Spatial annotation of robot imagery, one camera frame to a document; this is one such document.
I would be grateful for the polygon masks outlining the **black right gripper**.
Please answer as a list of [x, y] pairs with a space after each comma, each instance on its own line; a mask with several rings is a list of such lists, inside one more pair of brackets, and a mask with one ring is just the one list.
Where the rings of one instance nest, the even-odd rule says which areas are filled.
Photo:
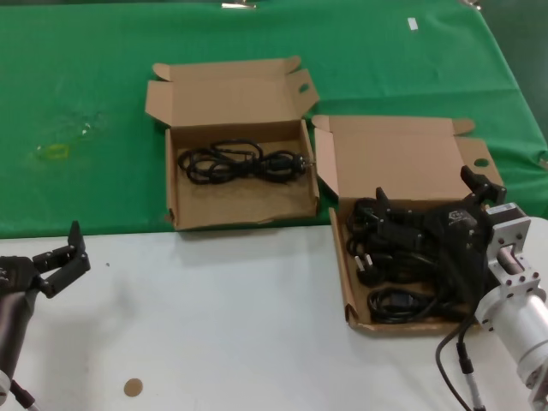
[[486, 262], [489, 235], [479, 205], [503, 204], [507, 190], [466, 165], [461, 168], [460, 176], [470, 194], [464, 200], [433, 207], [425, 216], [392, 205], [384, 190], [376, 188], [377, 232], [383, 240], [397, 246], [425, 246], [424, 227], [438, 245], [441, 267], [462, 299], [475, 307], [485, 295], [489, 277]]

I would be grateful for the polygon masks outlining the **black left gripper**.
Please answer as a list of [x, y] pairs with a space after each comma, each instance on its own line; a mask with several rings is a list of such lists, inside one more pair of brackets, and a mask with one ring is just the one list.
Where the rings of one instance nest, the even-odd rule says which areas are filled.
[[41, 274], [53, 271], [47, 278], [40, 278], [40, 291], [53, 298], [91, 269], [86, 244], [80, 224], [74, 220], [64, 247], [33, 257], [1, 258], [1, 296], [26, 292], [33, 287], [37, 270]]

